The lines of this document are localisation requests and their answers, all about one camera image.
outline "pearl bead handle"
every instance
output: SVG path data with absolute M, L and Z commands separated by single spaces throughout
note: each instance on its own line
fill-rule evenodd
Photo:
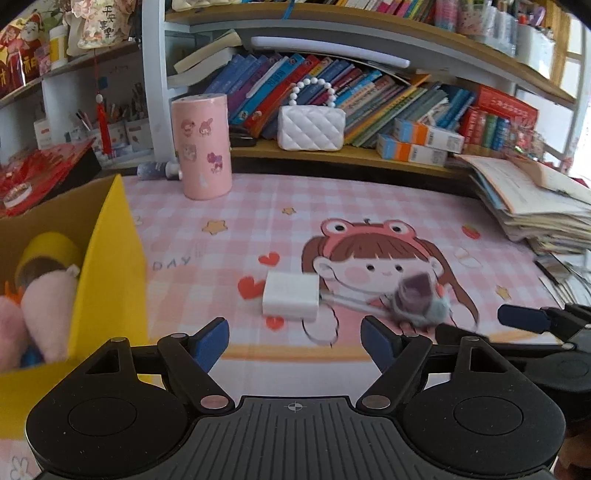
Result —
M 299 81 L 298 83 L 295 84 L 295 87 L 292 88 L 291 93 L 290 93 L 290 106 L 295 106 L 297 105 L 297 94 L 301 92 L 302 88 L 307 87 L 308 85 L 322 85 L 324 87 L 324 89 L 328 92 L 329 94 L 329 99 L 326 103 L 326 106 L 330 107 L 330 108 L 334 108 L 335 107 L 335 100 L 336 100 L 336 95 L 335 95 L 335 89 L 332 88 L 332 85 L 330 84 L 330 82 L 327 82 L 324 79 L 319 79 L 316 77 L 312 77 L 312 78 L 306 78 L 303 79 L 301 81 Z

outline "crosshair marking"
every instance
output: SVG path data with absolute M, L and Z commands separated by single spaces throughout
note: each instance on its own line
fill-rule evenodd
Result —
M 289 405 L 286 405 L 286 407 L 289 408 L 291 411 L 300 411 L 302 408 L 305 408 L 305 406 L 296 401 L 290 403 Z

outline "plush mouse toy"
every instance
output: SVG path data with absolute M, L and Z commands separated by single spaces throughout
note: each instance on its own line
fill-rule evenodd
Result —
M 55 270 L 34 280 L 22 297 L 24 322 L 47 363 L 67 358 L 77 286 L 70 271 Z
M 25 317 L 9 297 L 0 297 L 0 374 L 18 368 L 29 346 Z

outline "small bottle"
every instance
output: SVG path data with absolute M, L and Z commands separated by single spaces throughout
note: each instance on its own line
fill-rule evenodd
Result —
M 140 180 L 178 180 L 179 164 L 176 162 L 149 161 L 138 165 L 138 178 Z

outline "pink tablecloth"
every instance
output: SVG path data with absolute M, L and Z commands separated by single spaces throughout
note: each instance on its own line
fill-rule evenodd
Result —
M 230 347 L 212 375 L 236 399 L 299 393 L 355 400 L 378 375 L 359 341 L 363 313 L 334 306 L 320 330 L 263 317 L 262 281 L 272 268 L 317 270 L 331 292 L 375 304 L 379 286 L 391 288 L 398 267 L 420 270 L 429 262 L 439 288 L 452 299 L 453 321 L 500 341 L 535 340 L 497 322 L 504 302 L 555 305 L 532 253 L 509 242 L 477 200 L 357 181 L 250 174 L 235 175 L 232 191 L 208 202 L 186 199 L 178 182 L 128 178 L 125 185 L 148 258 L 151 340 L 194 333 L 216 316 L 226 317 Z M 380 229 L 386 238 L 403 241 L 384 244 Z M 348 244 L 332 240 L 343 233 Z M 337 246 L 328 248 L 329 240 Z M 413 251 L 426 248 L 428 255 L 407 258 L 409 245 Z M 342 262 L 350 257 L 345 268 Z M 376 282 L 374 274 L 383 277 Z M 0 480 L 36 472 L 24 442 L 0 440 Z

